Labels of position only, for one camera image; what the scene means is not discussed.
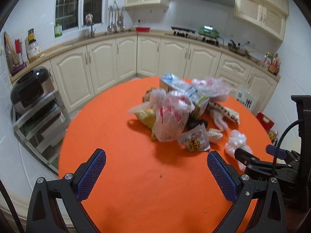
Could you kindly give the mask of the hanging utensil rack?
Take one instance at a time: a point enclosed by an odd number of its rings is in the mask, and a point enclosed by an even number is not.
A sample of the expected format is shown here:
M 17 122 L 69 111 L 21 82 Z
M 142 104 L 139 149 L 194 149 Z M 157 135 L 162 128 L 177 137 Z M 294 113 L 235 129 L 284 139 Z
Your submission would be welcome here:
M 114 1 L 113 5 L 109 6 L 107 11 L 108 11 L 108 20 L 107 20 L 108 34 L 124 32 L 125 31 L 125 25 L 124 25 L 125 8 L 119 7 L 117 2 Z

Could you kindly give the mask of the crumpled white plastic wrap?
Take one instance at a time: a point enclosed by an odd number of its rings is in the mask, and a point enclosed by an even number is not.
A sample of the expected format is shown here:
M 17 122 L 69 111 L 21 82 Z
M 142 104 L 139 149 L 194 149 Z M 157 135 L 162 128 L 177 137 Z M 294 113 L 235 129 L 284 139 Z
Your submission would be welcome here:
M 228 142 L 225 144 L 225 152 L 233 159 L 235 159 L 235 151 L 241 148 L 252 154 L 252 149 L 246 144 L 247 137 L 237 129 L 232 130 L 229 134 Z

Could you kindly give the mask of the red bowl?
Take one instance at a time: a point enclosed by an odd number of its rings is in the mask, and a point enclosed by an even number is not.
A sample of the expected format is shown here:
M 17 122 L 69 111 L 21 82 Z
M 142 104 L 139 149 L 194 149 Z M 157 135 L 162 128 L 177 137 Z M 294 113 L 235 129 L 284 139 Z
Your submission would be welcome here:
M 149 27 L 136 27 L 135 28 L 136 32 L 139 33 L 148 33 L 150 31 Z

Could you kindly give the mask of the yellow white snack packet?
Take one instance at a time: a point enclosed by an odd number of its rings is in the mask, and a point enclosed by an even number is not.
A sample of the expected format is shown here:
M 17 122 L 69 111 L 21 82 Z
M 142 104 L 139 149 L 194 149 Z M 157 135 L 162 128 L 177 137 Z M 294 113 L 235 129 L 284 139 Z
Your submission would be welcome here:
M 183 133 L 177 138 L 188 151 L 208 151 L 210 149 L 209 138 L 204 124 Z

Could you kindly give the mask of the purple utensil holder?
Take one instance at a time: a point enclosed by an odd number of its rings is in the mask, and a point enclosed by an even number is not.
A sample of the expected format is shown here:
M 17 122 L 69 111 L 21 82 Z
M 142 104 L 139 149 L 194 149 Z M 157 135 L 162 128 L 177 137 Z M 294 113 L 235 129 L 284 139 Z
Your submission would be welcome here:
M 14 39 L 14 45 L 10 48 L 10 54 L 13 60 L 11 75 L 14 76 L 26 67 L 26 62 L 23 60 L 22 41 L 19 38 Z

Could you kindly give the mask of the green electric cooker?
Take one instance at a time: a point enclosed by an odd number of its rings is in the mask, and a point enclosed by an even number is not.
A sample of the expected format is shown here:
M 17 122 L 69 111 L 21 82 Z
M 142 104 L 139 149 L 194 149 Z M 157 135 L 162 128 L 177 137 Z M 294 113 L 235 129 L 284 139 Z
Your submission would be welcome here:
M 218 38 L 219 37 L 219 32 L 213 28 L 212 26 L 202 26 L 198 28 L 198 34 L 211 37 L 211 38 Z

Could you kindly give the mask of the orange round table cloth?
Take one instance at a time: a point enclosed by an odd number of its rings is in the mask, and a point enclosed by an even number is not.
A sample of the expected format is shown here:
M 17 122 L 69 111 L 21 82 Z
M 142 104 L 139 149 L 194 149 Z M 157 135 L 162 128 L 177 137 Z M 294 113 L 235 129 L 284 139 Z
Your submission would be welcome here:
M 59 175 L 74 172 L 100 148 L 107 163 L 83 202 L 101 232 L 212 232 L 229 210 L 207 167 L 206 152 L 151 140 L 129 109 L 158 87 L 149 77 L 97 95 L 73 118 L 59 157 Z

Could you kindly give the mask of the pink white plastic bag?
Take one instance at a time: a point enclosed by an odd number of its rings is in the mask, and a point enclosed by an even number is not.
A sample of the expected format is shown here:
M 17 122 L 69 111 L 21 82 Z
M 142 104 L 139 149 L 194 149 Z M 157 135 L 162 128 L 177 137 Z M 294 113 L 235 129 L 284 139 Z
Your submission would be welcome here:
M 152 90 L 150 104 L 155 112 L 153 134 L 160 142 L 172 142 L 182 133 L 190 113 L 195 110 L 191 99 L 177 90 L 166 92 L 163 88 Z

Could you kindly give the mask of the white rice bag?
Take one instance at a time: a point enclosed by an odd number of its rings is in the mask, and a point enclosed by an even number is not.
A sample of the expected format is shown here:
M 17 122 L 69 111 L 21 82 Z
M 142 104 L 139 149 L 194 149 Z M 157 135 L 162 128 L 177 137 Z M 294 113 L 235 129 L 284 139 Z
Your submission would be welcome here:
M 245 87 L 239 86 L 236 91 L 235 99 L 252 112 L 259 100 L 259 96 L 258 93 L 254 93 Z

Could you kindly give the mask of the green dish soap bottle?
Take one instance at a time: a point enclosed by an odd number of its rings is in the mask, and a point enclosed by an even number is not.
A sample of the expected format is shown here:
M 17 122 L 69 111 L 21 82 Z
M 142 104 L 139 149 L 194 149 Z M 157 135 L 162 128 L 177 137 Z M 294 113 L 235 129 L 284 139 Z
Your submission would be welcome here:
M 62 36 L 62 34 L 63 34 L 62 25 L 59 21 L 56 21 L 55 26 L 54 26 L 54 36 L 60 37 L 60 36 Z

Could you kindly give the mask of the window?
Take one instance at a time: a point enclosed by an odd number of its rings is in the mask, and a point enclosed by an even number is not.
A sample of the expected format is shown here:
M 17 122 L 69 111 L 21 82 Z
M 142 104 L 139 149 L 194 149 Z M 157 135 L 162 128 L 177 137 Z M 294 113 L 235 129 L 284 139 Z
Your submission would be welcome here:
M 56 0 L 55 28 L 70 30 L 84 26 L 86 15 L 93 16 L 94 24 L 102 23 L 103 0 Z

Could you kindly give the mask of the green yellow snack bag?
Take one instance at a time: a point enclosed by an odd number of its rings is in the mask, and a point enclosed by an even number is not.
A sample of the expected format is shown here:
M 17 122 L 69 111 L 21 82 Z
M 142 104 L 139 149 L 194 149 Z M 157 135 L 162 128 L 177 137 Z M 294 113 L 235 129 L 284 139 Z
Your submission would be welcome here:
M 156 121 L 156 114 L 152 109 L 152 104 L 146 101 L 138 106 L 132 107 L 128 110 L 129 114 L 134 114 L 142 124 L 147 126 L 151 130 L 151 140 L 157 140 L 153 127 Z

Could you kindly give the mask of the gas stove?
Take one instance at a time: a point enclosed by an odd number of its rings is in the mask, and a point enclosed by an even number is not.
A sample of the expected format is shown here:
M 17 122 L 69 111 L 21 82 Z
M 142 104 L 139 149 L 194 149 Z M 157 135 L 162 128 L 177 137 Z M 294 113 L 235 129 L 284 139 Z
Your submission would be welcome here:
M 173 35 L 173 36 L 177 36 L 177 37 L 187 38 L 187 39 L 191 39 L 194 41 L 199 41 L 202 43 L 207 43 L 207 44 L 211 44 L 213 46 L 220 47 L 220 44 L 219 44 L 219 41 L 217 38 L 196 34 L 196 32 L 194 30 L 190 30 L 187 28 L 175 27 L 175 26 L 172 26 L 171 30 L 172 30 L 172 33 L 166 33 L 166 35 Z

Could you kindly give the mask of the lower cabinets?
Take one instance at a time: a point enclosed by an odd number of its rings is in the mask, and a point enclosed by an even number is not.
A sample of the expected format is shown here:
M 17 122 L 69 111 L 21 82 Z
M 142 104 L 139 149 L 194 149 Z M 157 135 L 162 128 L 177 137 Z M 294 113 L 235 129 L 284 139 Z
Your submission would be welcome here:
M 263 111 L 280 80 L 254 60 L 227 47 L 162 33 L 123 33 L 69 43 L 28 64 L 44 66 L 68 111 L 133 77 L 172 73 L 186 79 L 222 78 L 232 91 L 244 86 L 259 94 L 254 112 Z

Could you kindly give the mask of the steel wok pan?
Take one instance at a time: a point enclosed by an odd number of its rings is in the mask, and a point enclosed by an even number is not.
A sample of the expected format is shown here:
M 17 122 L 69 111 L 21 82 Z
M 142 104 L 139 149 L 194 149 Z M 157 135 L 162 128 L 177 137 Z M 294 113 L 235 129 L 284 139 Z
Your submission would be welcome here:
M 254 50 L 247 50 L 244 47 L 241 46 L 240 43 L 236 44 L 232 39 L 229 41 L 228 43 L 228 49 L 231 52 L 234 52 L 240 56 L 246 57 L 248 56 L 250 53 L 254 53 Z

